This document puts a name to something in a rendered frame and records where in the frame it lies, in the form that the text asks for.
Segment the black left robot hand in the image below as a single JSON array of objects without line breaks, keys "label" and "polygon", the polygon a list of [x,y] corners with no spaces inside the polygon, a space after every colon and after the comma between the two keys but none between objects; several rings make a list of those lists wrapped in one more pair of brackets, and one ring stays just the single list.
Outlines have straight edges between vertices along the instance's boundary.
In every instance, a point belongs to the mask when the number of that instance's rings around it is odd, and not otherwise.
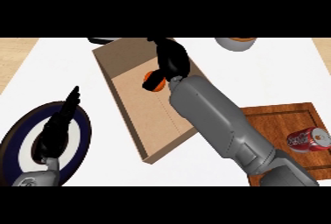
[{"label": "black left robot hand", "polygon": [[67,147],[68,126],[80,104],[78,87],[74,87],[61,110],[52,115],[40,133],[33,159],[44,164],[49,158],[59,158]]}]

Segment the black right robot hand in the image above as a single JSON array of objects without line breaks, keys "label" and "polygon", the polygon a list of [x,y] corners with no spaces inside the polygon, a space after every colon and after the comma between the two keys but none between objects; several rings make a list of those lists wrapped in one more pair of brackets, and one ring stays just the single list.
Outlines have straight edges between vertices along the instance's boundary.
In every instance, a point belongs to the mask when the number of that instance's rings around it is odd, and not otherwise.
[{"label": "black right robot hand", "polygon": [[166,81],[180,76],[186,78],[191,72],[189,56],[183,46],[168,38],[148,38],[157,45],[158,66]]}]

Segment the orange squash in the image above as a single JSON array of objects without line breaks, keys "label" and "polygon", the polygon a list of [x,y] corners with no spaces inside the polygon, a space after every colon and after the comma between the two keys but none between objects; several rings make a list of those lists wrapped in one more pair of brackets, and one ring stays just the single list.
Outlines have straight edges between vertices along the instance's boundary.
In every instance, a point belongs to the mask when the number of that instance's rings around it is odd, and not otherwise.
[{"label": "orange squash", "polygon": [[160,92],[166,85],[166,77],[161,70],[146,73],[142,87],[151,92]]}]

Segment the brown cardboard box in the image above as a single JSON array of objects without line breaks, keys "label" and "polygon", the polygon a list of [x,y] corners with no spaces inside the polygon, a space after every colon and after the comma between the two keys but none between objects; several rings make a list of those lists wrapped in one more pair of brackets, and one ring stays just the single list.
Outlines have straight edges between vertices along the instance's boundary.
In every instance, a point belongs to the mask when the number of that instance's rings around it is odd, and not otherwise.
[{"label": "brown cardboard box", "polygon": [[154,164],[197,133],[170,105],[170,90],[142,88],[145,74],[158,69],[155,44],[145,38],[120,38],[93,54],[142,161]]}]

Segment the brown wooden cutting board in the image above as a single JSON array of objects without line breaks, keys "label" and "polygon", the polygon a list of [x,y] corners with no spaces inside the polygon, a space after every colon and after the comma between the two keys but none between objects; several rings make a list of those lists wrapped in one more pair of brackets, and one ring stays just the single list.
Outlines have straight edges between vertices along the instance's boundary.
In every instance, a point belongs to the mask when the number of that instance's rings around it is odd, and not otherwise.
[{"label": "brown wooden cutting board", "polygon": [[287,145],[287,136],[310,127],[327,129],[310,102],[242,108],[247,120],[296,162],[306,168],[316,180],[331,179],[331,149],[297,153]]}]

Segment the blue and white plate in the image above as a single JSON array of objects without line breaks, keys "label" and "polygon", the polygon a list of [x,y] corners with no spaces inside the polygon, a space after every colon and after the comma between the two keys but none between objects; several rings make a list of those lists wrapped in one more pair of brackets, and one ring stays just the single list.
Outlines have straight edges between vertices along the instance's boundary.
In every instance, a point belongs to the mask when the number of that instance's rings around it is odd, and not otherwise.
[{"label": "blue and white plate", "polygon": [[[10,186],[24,172],[44,171],[47,166],[33,160],[33,148],[50,116],[61,110],[62,101],[34,108],[16,121],[0,145],[0,186]],[[74,175],[89,152],[92,127],[89,116],[77,107],[67,133],[67,148],[59,157],[59,184]]]}]

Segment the grey bowl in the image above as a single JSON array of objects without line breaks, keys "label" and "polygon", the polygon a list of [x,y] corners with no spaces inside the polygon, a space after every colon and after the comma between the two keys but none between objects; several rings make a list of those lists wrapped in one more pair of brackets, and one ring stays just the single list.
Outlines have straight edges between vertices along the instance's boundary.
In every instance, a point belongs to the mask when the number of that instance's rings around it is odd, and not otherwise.
[{"label": "grey bowl", "polygon": [[256,38],[216,38],[217,44],[234,52],[242,52],[254,45]]}]

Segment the dark round object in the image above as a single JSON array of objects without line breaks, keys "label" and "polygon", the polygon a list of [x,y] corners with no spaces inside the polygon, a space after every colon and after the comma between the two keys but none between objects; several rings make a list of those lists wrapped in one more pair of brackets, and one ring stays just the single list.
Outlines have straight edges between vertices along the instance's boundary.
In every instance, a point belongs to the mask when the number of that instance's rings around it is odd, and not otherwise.
[{"label": "dark round object", "polygon": [[105,45],[118,39],[121,38],[87,38],[87,41],[93,44]]}]

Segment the red soda can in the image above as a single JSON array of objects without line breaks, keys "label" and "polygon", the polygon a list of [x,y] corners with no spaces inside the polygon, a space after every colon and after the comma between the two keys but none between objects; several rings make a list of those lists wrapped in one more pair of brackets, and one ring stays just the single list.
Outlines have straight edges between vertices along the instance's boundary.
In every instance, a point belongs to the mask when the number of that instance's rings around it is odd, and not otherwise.
[{"label": "red soda can", "polygon": [[299,130],[287,136],[290,149],[300,153],[327,151],[331,148],[331,135],[318,127]]}]

